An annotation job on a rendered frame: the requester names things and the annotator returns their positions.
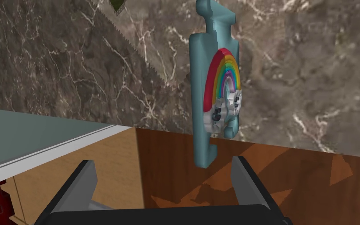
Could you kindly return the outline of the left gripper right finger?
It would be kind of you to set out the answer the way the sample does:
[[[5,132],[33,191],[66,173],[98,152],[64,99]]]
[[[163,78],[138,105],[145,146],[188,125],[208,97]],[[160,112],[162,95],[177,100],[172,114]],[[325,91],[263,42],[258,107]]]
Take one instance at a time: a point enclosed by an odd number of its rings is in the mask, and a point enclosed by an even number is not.
[[[230,178],[240,205],[264,205],[271,211],[280,210],[243,156],[232,157]]]

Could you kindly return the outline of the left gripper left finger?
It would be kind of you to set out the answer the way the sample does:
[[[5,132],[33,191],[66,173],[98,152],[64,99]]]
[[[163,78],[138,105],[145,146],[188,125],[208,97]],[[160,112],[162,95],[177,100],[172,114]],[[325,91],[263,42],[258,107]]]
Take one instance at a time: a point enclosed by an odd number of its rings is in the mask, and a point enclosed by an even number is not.
[[[86,211],[97,185],[93,160],[83,160],[39,216],[44,220],[53,212]]]

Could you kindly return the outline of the teal rainbow toy piece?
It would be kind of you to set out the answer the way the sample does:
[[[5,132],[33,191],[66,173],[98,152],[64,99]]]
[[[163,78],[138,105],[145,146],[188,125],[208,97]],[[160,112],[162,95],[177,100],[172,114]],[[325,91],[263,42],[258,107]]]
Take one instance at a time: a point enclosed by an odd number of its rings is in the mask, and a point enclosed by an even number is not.
[[[236,15],[215,0],[196,0],[206,31],[189,38],[194,163],[207,168],[217,156],[212,134],[227,139],[239,131],[239,42],[231,36]]]

